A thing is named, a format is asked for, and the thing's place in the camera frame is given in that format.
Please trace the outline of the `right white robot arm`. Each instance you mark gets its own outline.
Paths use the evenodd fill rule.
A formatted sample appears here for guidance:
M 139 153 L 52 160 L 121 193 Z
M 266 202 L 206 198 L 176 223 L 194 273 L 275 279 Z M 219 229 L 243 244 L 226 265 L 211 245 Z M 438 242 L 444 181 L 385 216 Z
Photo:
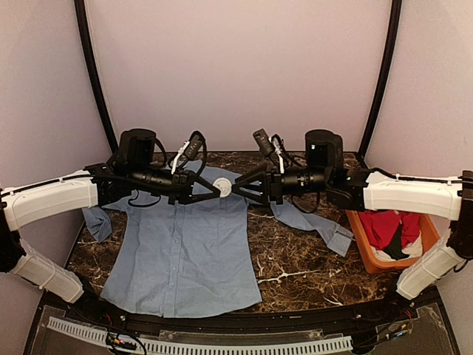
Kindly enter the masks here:
M 444 217 L 451 232 L 404 270 L 390 293 L 377 305 L 377 314 L 394 320 L 427 286 L 454 267 L 472 259 L 472 172 L 459 177 L 412 177 L 380 168 L 344 168 L 343 140 L 326 129 L 305 134 L 303 167 L 285 167 L 285 154 L 265 130 L 253 134 L 262 154 L 277 158 L 277 168 L 262 165 L 235 180 L 233 193 L 257 203 L 280 204 L 287 195 L 323 192 L 327 200 L 350 211 L 398 210 Z

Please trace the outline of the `light blue shirt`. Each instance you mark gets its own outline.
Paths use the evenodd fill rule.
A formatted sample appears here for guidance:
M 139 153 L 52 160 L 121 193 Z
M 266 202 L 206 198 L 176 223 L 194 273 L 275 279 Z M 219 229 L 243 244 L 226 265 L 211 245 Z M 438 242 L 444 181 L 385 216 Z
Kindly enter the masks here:
M 125 237 L 101 296 L 135 314 L 212 317 L 250 307 L 262 295 L 248 246 L 249 201 L 239 195 L 190 205 L 137 195 L 84 209 L 91 235 L 112 233 L 109 210 L 127 216 Z

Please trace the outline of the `round iridescent brooch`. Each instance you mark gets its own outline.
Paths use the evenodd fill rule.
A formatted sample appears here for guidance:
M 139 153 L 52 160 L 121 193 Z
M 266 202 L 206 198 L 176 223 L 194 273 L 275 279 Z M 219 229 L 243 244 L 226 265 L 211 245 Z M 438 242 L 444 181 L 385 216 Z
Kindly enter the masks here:
M 225 198 L 232 193 L 232 182 L 226 177 L 219 177 L 213 182 L 213 186 L 219 189 L 220 198 Z

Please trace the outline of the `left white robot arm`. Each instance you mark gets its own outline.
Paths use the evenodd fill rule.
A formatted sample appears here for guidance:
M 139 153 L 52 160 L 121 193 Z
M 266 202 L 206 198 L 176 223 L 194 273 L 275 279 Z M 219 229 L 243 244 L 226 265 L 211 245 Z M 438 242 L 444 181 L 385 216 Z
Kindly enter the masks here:
M 195 131 L 167 167 L 169 159 L 156 133 L 130 129 L 121 134 L 118 148 L 105 163 L 1 191 L 1 272 L 75 303 L 86 321 L 99 322 L 103 304 L 86 293 L 79 276 L 35 250 L 21 237 L 21 229 L 60 214 L 117 202 L 133 191 L 166 197 L 170 205 L 217 199 L 219 189 L 202 177 L 205 158 L 195 172 L 184 167 L 199 152 L 206 154 L 207 144 L 204 135 Z

